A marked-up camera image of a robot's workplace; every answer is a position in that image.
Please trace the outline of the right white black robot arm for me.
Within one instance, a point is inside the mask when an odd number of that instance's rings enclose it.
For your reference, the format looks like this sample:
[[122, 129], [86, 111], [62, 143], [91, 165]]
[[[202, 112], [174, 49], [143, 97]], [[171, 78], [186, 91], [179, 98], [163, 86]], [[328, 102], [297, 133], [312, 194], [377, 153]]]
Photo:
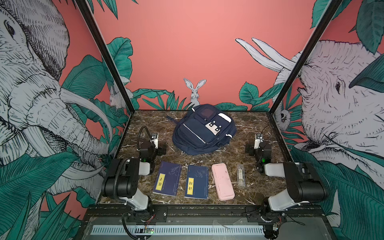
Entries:
[[253, 146], [247, 145], [246, 153], [255, 158], [259, 173], [285, 179], [286, 188], [265, 198], [258, 209], [243, 213], [245, 216], [258, 213], [264, 222], [270, 223], [275, 220], [275, 213], [301, 204], [319, 203], [328, 197], [328, 190], [311, 163], [272, 163], [271, 145], [260, 141], [255, 141]]

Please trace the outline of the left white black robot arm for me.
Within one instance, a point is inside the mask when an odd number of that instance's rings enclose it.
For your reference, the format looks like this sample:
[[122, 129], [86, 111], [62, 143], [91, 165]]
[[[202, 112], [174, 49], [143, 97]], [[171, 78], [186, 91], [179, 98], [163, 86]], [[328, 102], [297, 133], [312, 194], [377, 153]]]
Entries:
[[101, 194], [131, 208], [133, 215], [144, 223], [155, 216], [152, 200], [139, 190], [139, 177], [151, 175], [155, 160], [166, 154], [166, 148], [159, 147], [158, 134], [150, 133], [146, 126], [137, 137], [138, 157], [113, 159], [104, 177]]

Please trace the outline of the navy blue student backpack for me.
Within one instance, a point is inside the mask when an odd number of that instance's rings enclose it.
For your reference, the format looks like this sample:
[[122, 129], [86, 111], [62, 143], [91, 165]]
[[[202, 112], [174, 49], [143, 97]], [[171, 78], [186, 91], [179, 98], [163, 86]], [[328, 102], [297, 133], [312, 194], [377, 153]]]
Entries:
[[205, 104], [191, 108], [176, 124], [172, 141], [187, 155], [212, 153], [228, 145], [237, 132], [235, 121], [216, 107]]

